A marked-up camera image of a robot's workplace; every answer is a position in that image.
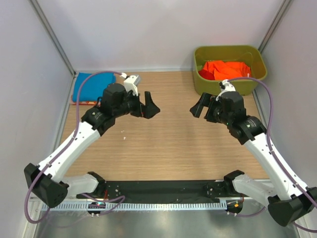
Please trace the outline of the blue t shirt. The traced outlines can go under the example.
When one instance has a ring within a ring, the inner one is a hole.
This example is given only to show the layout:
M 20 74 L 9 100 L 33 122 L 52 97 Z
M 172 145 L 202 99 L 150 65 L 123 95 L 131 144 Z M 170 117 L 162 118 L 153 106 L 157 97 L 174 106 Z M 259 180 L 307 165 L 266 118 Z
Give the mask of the blue t shirt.
M 89 77 L 91 73 L 78 73 L 72 95 L 77 97 L 79 88 L 84 80 Z M 113 73 L 101 73 L 91 77 L 82 87 L 80 96 L 84 97 L 85 100 L 94 100 L 103 95 L 104 89 L 109 84 L 115 83 L 116 77 Z

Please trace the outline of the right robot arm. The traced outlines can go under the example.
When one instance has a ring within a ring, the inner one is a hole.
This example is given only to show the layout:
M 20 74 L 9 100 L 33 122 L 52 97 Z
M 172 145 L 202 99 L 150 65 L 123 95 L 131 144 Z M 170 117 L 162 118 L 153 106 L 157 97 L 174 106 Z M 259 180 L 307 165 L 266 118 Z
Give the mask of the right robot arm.
M 198 118 L 203 107 L 208 109 L 205 120 L 226 125 L 229 133 L 257 159 L 273 184 L 269 187 L 241 171 L 233 171 L 224 179 L 236 192 L 263 205 L 283 227 L 313 210 L 317 201 L 316 187 L 308 187 L 283 158 L 275 159 L 281 155 L 267 139 L 268 130 L 257 117 L 247 114 L 244 99 L 238 92 L 228 91 L 218 96 L 203 93 L 190 112 Z

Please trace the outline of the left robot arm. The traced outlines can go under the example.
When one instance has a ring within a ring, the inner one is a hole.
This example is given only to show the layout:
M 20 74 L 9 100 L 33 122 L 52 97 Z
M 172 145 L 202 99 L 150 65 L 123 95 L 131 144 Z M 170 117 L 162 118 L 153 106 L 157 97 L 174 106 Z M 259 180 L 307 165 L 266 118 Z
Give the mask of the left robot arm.
M 65 177 L 76 159 L 115 124 L 118 117 L 130 114 L 151 119 L 160 112 L 149 91 L 145 103 L 131 87 L 113 83 L 107 86 L 97 103 L 81 117 L 74 132 L 38 165 L 28 164 L 24 169 L 29 189 L 49 208 L 58 206 L 67 197 L 83 193 L 94 198 L 103 196 L 105 180 L 95 172 L 83 176 Z

